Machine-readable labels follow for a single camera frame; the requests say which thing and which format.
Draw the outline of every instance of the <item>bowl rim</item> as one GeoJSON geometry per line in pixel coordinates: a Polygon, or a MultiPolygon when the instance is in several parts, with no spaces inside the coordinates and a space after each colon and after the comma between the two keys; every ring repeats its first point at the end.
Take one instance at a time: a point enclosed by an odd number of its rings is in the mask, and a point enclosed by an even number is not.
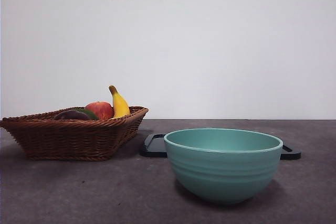
{"type": "Polygon", "coordinates": [[[165,136],[163,137],[164,141],[166,143],[175,145],[177,147],[181,147],[181,148],[185,148],[185,149],[189,149],[189,150],[194,150],[194,151],[201,151],[201,152],[212,152],[212,153],[263,153],[263,152],[270,152],[270,151],[274,151],[277,150],[279,148],[282,148],[283,146],[283,141],[276,137],[276,136],[272,136],[266,133],[262,133],[262,132],[257,132],[257,131],[248,131],[248,130],[240,130],[240,129],[227,129],[227,128],[191,128],[191,129],[183,129],[183,130],[177,130],[177,131],[172,131],[169,132],[167,134],[165,134],[165,136]],[[174,142],[171,142],[167,139],[167,137],[169,137],[170,135],[177,133],[177,132],[183,132],[183,131],[194,131],[194,130],[224,130],[224,131],[241,131],[241,132],[248,132],[248,133],[254,133],[254,134],[259,134],[259,135],[263,135],[263,136],[268,136],[271,138],[274,138],[275,140],[277,140],[279,142],[279,144],[275,147],[272,148],[267,148],[267,149],[259,149],[259,150],[250,150],[250,151],[222,151],[222,150],[212,150],[212,149],[205,149],[205,148],[197,148],[197,147],[191,147],[191,146],[187,146],[187,145],[182,145],[182,144],[176,144],[174,142]]]}

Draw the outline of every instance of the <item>brown basket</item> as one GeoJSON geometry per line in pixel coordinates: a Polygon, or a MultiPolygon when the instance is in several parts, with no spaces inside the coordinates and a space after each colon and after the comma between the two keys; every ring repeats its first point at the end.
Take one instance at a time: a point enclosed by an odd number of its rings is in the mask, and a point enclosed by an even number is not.
{"type": "Polygon", "coordinates": [[[103,161],[137,134],[148,109],[131,106],[130,115],[109,120],[52,120],[72,107],[43,114],[3,118],[5,128],[29,159],[103,161]]]}

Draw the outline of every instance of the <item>gray countertop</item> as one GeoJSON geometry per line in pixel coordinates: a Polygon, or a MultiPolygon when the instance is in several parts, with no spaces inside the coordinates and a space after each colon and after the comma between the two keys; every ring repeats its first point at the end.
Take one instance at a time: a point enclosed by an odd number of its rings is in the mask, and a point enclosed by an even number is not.
{"type": "Polygon", "coordinates": [[[30,161],[2,129],[1,223],[336,223],[335,120],[143,120],[108,161],[30,161]],[[205,202],[166,158],[139,155],[144,139],[195,127],[253,130],[302,151],[271,183],[233,206],[205,202]]]}

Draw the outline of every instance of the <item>teal bowl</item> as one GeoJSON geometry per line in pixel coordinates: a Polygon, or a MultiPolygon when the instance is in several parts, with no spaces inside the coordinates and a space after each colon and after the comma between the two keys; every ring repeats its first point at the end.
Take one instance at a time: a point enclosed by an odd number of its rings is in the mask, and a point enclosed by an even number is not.
{"type": "Polygon", "coordinates": [[[187,129],[164,136],[176,179],[199,197],[236,204],[272,180],[283,142],[264,133],[234,129],[187,129]]]}

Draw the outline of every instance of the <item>yellow banana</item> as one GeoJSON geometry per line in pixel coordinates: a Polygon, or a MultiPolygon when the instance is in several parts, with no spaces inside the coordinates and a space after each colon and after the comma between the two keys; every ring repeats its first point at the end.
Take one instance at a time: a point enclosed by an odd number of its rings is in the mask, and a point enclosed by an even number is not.
{"type": "Polygon", "coordinates": [[[113,118],[120,118],[124,115],[131,114],[128,104],[126,103],[125,99],[121,95],[119,95],[115,86],[109,86],[109,90],[113,98],[113,118]]]}

